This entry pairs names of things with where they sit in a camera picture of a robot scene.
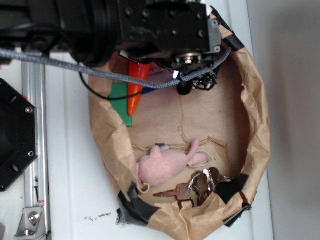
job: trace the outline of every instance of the gray braided cable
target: gray braided cable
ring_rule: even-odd
[[[181,78],[181,81],[187,82],[187,81],[190,81],[190,80],[192,80],[202,74],[206,74],[208,72],[211,72],[212,70],[214,70],[215,68],[220,66],[228,58],[230,52],[231,52],[231,48],[228,48],[221,55],[221,58],[214,63],[213,67],[205,67],[199,71],[196,71],[192,74],[184,76]],[[51,58],[47,58],[47,57],[42,57],[42,56],[33,56],[33,55],[29,55],[29,54],[26,54],[23,52],[16,52],[16,51],[7,50],[7,49],[3,49],[3,48],[0,48],[0,58],[15,59],[15,60],[23,61],[23,62],[31,62],[31,63],[35,63],[35,64],[44,64],[44,65],[54,66],[54,67],[67,69],[67,70],[71,70],[71,71],[75,71],[75,72],[79,72],[79,73],[83,73],[83,74],[88,74],[88,75],[92,75],[92,76],[96,76],[96,77],[100,77],[100,78],[111,79],[114,81],[120,81],[120,82],[131,83],[131,84],[137,84],[137,85],[141,85],[143,87],[150,88],[150,89],[164,89],[164,88],[178,85],[180,83],[180,80],[177,80],[177,79],[170,80],[170,81],[164,82],[164,83],[142,81],[140,79],[130,77],[127,75],[122,75],[122,74],[117,74],[117,73],[112,73],[112,72],[98,71],[98,70],[94,70],[89,67],[81,66],[78,64],[68,63],[68,62],[59,61],[59,60],[55,60],[55,59],[51,59]]]

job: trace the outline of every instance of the metal rail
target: metal rail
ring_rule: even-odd
[[[36,107],[37,159],[24,172],[25,208],[15,240],[38,240],[50,233],[45,66],[22,63],[22,94]]]

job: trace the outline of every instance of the gray wall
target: gray wall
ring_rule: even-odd
[[[247,0],[271,118],[275,240],[320,233],[320,1]]]

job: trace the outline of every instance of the pink stuffed animal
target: pink stuffed animal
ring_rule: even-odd
[[[187,165],[192,167],[203,163],[207,156],[197,153],[199,143],[199,138],[195,138],[187,155],[179,150],[168,149],[168,146],[160,148],[154,145],[150,155],[142,157],[136,165],[139,180],[152,187],[159,186],[181,173]]]

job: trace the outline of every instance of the crumpled paper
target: crumpled paper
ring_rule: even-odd
[[[222,38],[233,34],[223,26],[220,29]],[[154,65],[154,74],[148,81],[171,79],[171,72],[156,68]],[[128,61],[114,54],[100,70],[127,74]],[[92,76],[90,86],[108,96],[112,81]],[[265,85],[246,48],[231,53],[211,91],[194,90],[181,96],[175,87],[170,87],[143,95],[131,128],[126,127],[110,102],[90,93],[89,106],[92,135],[115,194],[122,191],[128,201],[131,183],[138,184],[136,162],[148,154],[147,147],[164,143],[188,151],[192,140],[198,137],[199,149],[212,157],[208,166],[187,167],[164,185],[140,193],[143,201],[160,208],[147,227],[176,240],[202,240],[241,210],[243,203],[252,204],[270,159],[271,136]],[[188,183],[195,171],[210,167],[231,178],[240,173],[248,175],[243,194],[237,193],[225,204],[212,193],[201,207],[192,208],[186,201],[181,209],[174,197],[153,197],[154,193]]]

